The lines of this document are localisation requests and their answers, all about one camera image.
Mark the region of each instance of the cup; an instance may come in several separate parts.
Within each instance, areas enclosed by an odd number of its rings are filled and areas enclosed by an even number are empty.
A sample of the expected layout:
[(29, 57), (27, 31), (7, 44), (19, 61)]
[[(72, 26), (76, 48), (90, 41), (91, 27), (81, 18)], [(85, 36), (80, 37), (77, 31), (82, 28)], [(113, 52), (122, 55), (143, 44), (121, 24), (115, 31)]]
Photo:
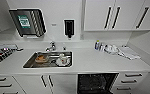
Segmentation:
[(67, 59), (68, 58), (66, 56), (60, 57), (60, 60), (61, 60), (62, 64), (66, 64), (67, 63)]

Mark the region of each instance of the white cupboard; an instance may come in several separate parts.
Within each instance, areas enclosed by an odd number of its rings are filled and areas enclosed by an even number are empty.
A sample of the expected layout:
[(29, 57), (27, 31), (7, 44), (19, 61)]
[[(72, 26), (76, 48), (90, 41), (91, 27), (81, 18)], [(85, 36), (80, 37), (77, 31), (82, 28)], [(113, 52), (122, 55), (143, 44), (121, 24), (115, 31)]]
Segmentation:
[(77, 94), (77, 75), (51, 75), (53, 94)]
[(12, 76), (0, 76), (0, 94), (25, 94)]
[(107, 30), (115, 0), (86, 0), (84, 31)]
[(145, 0), (133, 26), (134, 30), (150, 30), (150, 0)]
[(150, 0), (84, 1), (84, 31), (150, 30)]
[(86, 0), (84, 31), (131, 30), (144, 0)]
[(52, 94), (48, 76), (14, 76), (26, 94)]
[(108, 30), (131, 30), (144, 0), (116, 0)]
[(9, 6), (6, 0), (0, 0), (0, 31), (14, 29), (14, 23), (9, 14)]
[(147, 75), (147, 72), (119, 73), (111, 92), (114, 94), (130, 94), (132, 89), (136, 88)]

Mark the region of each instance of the sink basin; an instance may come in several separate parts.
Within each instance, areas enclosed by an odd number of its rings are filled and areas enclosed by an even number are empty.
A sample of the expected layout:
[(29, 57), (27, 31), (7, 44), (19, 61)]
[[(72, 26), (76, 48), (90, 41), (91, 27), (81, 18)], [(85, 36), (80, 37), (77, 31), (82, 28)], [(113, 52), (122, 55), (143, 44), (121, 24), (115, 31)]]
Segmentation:
[[(64, 56), (67, 57), (67, 60), (69, 62), (67, 64), (59, 65), (60, 54), (64, 54)], [(43, 63), (37, 63), (35, 59), (39, 56), (43, 55), (45, 58), (47, 58), (47, 62)], [(44, 68), (44, 67), (70, 67), (72, 65), (72, 52), (35, 52), (31, 58), (25, 63), (23, 68)]]

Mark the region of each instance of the dishwasher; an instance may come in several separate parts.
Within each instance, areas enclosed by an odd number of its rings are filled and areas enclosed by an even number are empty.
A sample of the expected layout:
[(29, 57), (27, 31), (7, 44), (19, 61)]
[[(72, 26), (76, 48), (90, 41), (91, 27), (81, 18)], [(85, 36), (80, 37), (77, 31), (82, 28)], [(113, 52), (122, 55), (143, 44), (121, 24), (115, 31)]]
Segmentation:
[(77, 94), (113, 94), (110, 89), (118, 73), (78, 74)]

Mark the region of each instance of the faucet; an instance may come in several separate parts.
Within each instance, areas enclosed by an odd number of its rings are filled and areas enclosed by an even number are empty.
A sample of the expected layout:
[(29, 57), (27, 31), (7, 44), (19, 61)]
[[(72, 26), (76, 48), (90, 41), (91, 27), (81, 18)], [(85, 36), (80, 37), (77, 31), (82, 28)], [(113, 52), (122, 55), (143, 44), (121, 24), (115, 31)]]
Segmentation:
[(52, 47), (47, 48), (46, 51), (55, 51), (56, 50), (55, 42), (52, 41), (50, 44), (52, 45)]

